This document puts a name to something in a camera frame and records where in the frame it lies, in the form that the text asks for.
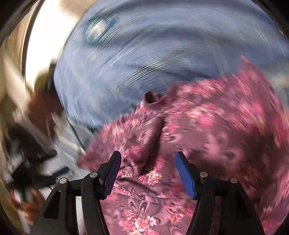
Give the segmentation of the pink floral shirt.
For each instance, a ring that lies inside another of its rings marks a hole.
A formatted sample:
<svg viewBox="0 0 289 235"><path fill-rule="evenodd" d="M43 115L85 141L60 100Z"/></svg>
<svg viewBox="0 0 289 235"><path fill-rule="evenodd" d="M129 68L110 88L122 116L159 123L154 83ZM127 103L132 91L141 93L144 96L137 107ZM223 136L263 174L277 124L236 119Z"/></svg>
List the pink floral shirt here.
<svg viewBox="0 0 289 235"><path fill-rule="evenodd" d="M114 151L122 163L101 203L111 234L185 234L196 202L175 167L178 151L217 179L237 178L266 234L288 215L288 111L246 58L235 74L146 93L103 126L77 165L96 171Z"/></svg>

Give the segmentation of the brown wooden headboard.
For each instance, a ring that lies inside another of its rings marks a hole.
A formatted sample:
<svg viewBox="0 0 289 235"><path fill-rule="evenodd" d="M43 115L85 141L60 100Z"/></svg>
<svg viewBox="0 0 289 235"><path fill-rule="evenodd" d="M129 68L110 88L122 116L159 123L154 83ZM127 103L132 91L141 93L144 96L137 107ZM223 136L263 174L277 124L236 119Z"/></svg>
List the brown wooden headboard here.
<svg viewBox="0 0 289 235"><path fill-rule="evenodd" d="M52 114L61 115L62 105L55 90L36 92L28 105L29 120L47 137L54 134Z"/></svg>

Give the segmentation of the grey patterned bed sheet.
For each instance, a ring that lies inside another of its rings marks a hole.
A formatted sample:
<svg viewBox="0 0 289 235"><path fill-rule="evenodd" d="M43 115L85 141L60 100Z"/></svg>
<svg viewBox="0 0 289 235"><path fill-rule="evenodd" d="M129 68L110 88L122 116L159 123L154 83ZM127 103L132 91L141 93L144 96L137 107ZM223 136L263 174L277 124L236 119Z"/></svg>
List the grey patterned bed sheet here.
<svg viewBox="0 0 289 235"><path fill-rule="evenodd" d="M53 113L52 120L55 124L52 147L57 151L57 155L44 163L43 173L51 175L67 166L69 171L59 176L57 180L62 177L70 181L84 178L89 171L80 169L76 162L79 155L85 153L85 148L93 139L93 132L70 120L65 113L61 116Z"/></svg>

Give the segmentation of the blue plaid pillow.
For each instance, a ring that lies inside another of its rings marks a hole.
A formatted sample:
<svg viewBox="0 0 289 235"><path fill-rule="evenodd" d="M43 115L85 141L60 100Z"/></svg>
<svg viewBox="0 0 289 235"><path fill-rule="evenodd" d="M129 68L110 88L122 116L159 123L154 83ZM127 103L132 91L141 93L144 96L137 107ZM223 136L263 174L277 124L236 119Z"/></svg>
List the blue plaid pillow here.
<svg viewBox="0 0 289 235"><path fill-rule="evenodd" d="M54 71L67 115L97 128L144 93L230 74L245 56L288 59L288 39L253 1L97 1L68 37Z"/></svg>

